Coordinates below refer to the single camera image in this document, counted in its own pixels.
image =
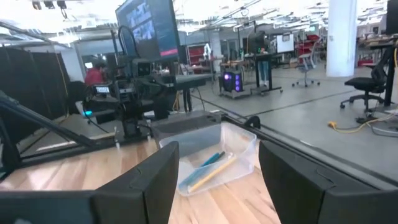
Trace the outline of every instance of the concrete floor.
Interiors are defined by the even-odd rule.
[[[264,132],[282,134],[281,138],[299,139],[320,151],[333,154],[336,157],[351,161],[355,165],[376,172],[385,177],[398,181],[396,158],[398,157],[397,138],[386,138],[374,135],[366,127],[355,134],[340,134],[327,126],[329,121],[336,121],[341,128],[357,126],[355,118],[363,116],[363,102],[357,101],[341,110],[340,101],[352,95],[362,94],[350,86],[344,86],[349,78],[329,78],[325,69],[318,67],[309,73],[310,77],[318,78],[321,85],[292,87],[296,79],[302,74],[296,69],[274,69],[274,86],[281,86],[283,93],[272,91],[265,96],[252,95],[232,100],[218,95],[218,84],[199,88],[201,96],[209,103],[204,103],[207,111],[230,111],[234,118],[243,120],[244,117],[258,115],[261,123],[266,127]],[[356,69],[356,76],[370,76],[370,69]],[[393,101],[398,101],[398,86],[394,85]],[[199,97],[195,90],[192,95]],[[193,98],[195,110],[202,110],[201,101]],[[115,123],[101,125],[112,131]],[[96,136],[103,132],[93,125],[88,125],[78,116],[72,116],[62,126],[86,136]],[[62,142],[63,139],[54,133],[48,134],[35,147]]]

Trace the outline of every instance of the wooden tabletop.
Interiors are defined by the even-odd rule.
[[[157,150],[154,141],[110,148],[13,172],[0,190],[91,190],[125,173]],[[254,172],[191,197],[175,193],[172,224],[280,223],[263,181],[258,145]]]

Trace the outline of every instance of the monitor screen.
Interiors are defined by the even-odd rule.
[[[119,25],[134,34],[140,57],[162,60],[178,57],[177,25],[172,0],[127,0],[116,10]],[[130,33],[122,29],[126,53],[137,56]]]

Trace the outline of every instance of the black partition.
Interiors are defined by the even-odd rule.
[[[66,115],[65,86],[68,82],[60,54],[0,47],[0,90],[36,113],[48,119]],[[40,128],[14,114],[0,111],[0,116],[13,142],[21,141]]]

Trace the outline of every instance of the clear plastic bin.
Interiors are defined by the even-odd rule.
[[[257,136],[231,123],[221,123],[160,140],[160,147],[172,141],[180,144],[180,164],[177,191],[183,196],[197,194],[253,172],[253,154]],[[213,164],[203,166],[216,153],[225,155]],[[192,186],[220,166],[234,159],[230,165],[217,173],[196,190]],[[194,178],[185,179],[195,172]]]

